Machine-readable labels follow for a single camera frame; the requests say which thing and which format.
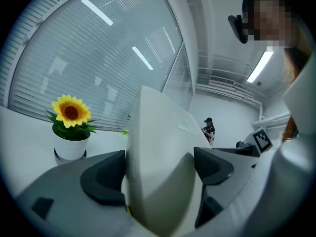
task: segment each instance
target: artificial flower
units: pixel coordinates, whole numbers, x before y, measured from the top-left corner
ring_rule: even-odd
[[[91,112],[82,103],[82,99],[63,95],[63,97],[58,97],[58,102],[52,102],[51,104],[58,114],[56,120],[63,121],[66,128],[74,127],[76,124],[82,125],[82,123],[91,120]]]

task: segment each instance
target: ceiling light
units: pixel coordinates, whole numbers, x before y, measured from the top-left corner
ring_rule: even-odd
[[[251,75],[248,77],[247,79],[248,82],[253,82],[256,80],[256,78],[261,73],[263,68],[266,66],[266,64],[268,63],[272,55],[273,55],[273,52],[264,52],[257,66],[252,71]]]
[[[139,58],[141,58],[141,60],[146,64],[146,66],[150,70],[153,70],[152,66],[149,64],[149,62],[146,60],[146,58],[141,54],[141,52],[137,49],[137,47],[133,46],[132,49],[139,56]]]
[[[97,6],[91,3],[89,0],[81,0],[86,6],[88,6],[95,14],[102,18],[109,26],[113,24],[113,21],[109,19],[102,11],[100,11]]]

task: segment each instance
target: black cover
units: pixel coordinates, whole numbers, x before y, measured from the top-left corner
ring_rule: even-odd
[[[32,211],[45,220],[54,200],[45,197],[39,197],[32,206]]]
[[[256,151],[255,146],[249,146],[245,148],[214,148],[219,151],[223,151],[226,153],[236,154],[236,155],[242,155],[242,156],[253,156],[253,157],[259,157],[259,154],[255,154]]]
[[[233,165],[205,150],[194,148],[194,167],[203,185],[217,185],[229,178]]]
[[[125,151],[86,169],[80,177],[82,190],[102,205],[125,205],[124,194],[120,192],[125,175]]]
[[[206,189],[203,189],[202,200],[199,206],[195,228],[200,227],[211,220],[223,210],[222,206],[213,198],[207,195]]]
[[[229,16],[228,17],[228,21],[233,29],[233,32],[235,34],[235,36],[237,37],[237,39],[243,43],[246,44],[248,41],[248,36],[243,34],[242,32],[242,28],[243,28],[243,23],[242,23],[242,19],[241,16],[238,15],[237,17],[235,16]]]

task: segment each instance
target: air vent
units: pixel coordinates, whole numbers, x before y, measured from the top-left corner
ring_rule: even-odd
[[[220,84],[230,86],[230,87],[233,87],[233,85],[235,84],[235,81],[233,80],[229,80],[223,77],[215,77],[215,76],[211,76],[209,79],[209,82],[220,83]]]

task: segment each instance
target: white flower pot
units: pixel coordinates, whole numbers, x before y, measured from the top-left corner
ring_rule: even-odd
[[[85,140],[71,141],[60,138],[54,133],[55,151],[59,157],[66,160],[77,160],[83,157],[88,138]]]

